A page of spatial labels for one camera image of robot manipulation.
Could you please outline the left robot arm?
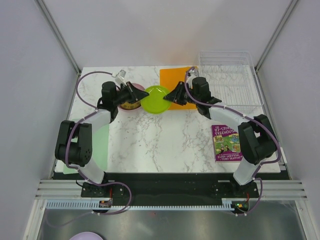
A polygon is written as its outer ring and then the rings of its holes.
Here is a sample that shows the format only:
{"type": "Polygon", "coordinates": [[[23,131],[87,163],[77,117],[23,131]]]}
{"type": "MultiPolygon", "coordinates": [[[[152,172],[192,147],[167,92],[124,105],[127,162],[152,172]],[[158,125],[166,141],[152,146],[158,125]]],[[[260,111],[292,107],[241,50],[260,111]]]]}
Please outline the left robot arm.
{"type": "Polygon", "coordinates": [[[61,122],[54,156],[63,161],[68,168],[76,169],[92,185],[92,191],[99,197],[106,196],[110,185],[104,181],[105,172],[93,159],[93,135],[112,123],[118,115],[118,106],[134,104],[149,96],[149,93],[135,87],[131,82],[120,89],[112,81],[102,84],[101,97],[94,112],[77,122],[61,122]]]}

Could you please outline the green cutting mat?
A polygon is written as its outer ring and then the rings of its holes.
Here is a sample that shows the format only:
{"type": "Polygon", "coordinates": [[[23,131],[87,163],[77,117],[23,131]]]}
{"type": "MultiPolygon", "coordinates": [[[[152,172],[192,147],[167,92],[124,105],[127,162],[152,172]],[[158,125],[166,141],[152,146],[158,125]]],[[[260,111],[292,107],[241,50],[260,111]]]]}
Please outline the green cutting mat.
{"type": "MultiPolygon", "coordinates": [[[[65,155],[67,141],[69,139],[68,134],[71,132],[74,122],[69,120],[64,120],[60,124],[59,134],[60,138],[59,143],[59,155],[62,157],[62,160],[58,161],[59,163],[63,162],[62,173],[65,175],[75,174],[77,171],[75,169],[68,168],[65,165],[65,155]]],[[[97,166],[102,170],[106,171],[108,168],[108,145],[109,145],[109,125],[105,125],[94,132],[92,135],[92,158],[96,162],[97,166]]]]}

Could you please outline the lavender round object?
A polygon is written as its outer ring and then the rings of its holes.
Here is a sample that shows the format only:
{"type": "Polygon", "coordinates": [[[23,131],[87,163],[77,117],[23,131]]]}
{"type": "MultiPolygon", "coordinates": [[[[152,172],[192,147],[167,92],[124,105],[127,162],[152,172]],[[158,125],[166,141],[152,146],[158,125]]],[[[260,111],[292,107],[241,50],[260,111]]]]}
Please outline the lavender round object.
{"type": "Polygon", "coordinates": [[[97,233],[85,231],[77,233],[76,235],[72,236],[69,240],[103,240],[103,238],[97,233]]]}

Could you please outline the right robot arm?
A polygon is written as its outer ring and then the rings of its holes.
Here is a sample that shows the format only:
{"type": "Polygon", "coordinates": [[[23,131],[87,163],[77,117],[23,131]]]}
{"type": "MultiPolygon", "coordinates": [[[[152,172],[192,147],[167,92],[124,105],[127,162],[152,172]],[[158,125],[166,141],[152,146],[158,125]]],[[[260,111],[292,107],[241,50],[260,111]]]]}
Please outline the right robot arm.
{"type": "Polygon", "coordinates": [[[192,86],[180,81],[163,99],[181,106],[195,104],[202,116],[221,122],[238,133],[242,160],[229,184],[233,196],[240,197],[247,191],[247,184],[254,180],[263,165],[281,159],[281,148],[269,118],[264,114],[248,116],[224,105],[220,99],[211,96],[204,77],[192,79],[192,86]]]}

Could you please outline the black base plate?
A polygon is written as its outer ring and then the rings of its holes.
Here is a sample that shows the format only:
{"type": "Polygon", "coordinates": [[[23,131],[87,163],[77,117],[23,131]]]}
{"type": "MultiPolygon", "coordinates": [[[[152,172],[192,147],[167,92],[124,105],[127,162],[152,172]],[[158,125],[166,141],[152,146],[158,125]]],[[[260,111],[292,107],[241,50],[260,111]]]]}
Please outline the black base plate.
{"type": "Polygon", "coordinates": [[[196,206],[218,205],[223,198],[254,199],[256,183],[236,187],[232,173],[108,173],[104,182],[95,186],[84,182],[81,197],[112,198],[121,206],[196,206]]]}

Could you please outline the purple treehouse book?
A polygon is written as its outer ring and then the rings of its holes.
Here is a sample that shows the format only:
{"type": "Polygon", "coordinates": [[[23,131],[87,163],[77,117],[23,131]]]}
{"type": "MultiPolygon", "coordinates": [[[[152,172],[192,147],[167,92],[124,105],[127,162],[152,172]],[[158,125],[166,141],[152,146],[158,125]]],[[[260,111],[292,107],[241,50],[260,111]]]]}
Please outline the purple treehouse book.
{"type": "Polygon", "coordinates": [[[239,134],[227,125],[217,124],[211,126],[214,158],[216,162],[240,162],[241,153],[239,134]]]}

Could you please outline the orange cutting mat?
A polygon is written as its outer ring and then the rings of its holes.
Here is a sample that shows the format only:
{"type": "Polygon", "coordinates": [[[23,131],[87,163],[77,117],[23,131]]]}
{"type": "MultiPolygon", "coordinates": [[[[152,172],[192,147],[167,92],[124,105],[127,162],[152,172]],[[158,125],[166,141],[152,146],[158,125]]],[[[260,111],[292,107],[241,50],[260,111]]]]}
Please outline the orange cutting mat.
{"type": "MultiPolygon", "coordinates": [[[[185,80],[186,71],[190,66],[176,67],[176,68],[162,68],[159,70],[159,82],[160,85],[167,88],[170,92],[175,89],[179,82],[185,80]]],[[[172,103],[169,107],[169,111],[173,110],[196,110],[196,106],[191,103],[186,105],[178,105],[172,103]]]]}

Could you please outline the pink plate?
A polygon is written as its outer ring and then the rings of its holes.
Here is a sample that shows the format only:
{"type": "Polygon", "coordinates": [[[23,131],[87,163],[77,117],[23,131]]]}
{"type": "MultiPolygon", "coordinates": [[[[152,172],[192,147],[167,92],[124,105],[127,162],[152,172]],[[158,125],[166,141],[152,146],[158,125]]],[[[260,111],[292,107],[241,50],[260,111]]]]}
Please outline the pink plate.
{"type": "Polygon", "coordinates": [[[142,90],[142,91],[145,90],[145,88],[144,88],[142,85],[140,85],[140,84],[133,83],[132,85],[133,85],[135,88],[139,89],[139,90],[142,90]]]}

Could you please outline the green plate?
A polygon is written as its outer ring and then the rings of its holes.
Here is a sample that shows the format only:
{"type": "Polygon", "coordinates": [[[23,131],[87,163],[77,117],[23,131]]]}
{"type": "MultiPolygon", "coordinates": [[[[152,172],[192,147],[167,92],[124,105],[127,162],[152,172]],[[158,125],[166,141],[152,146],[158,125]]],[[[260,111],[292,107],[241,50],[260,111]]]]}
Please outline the green plate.
{"type": "Polygon", "coordinates": [[[166,87],[153,85],[146,88],[145,92],[147,92],[149,96],[143,98],[140,104],[147,113],[162,114],[170,108],[171,102],[164,99],[164,97],[170,93],[166,87]]]}

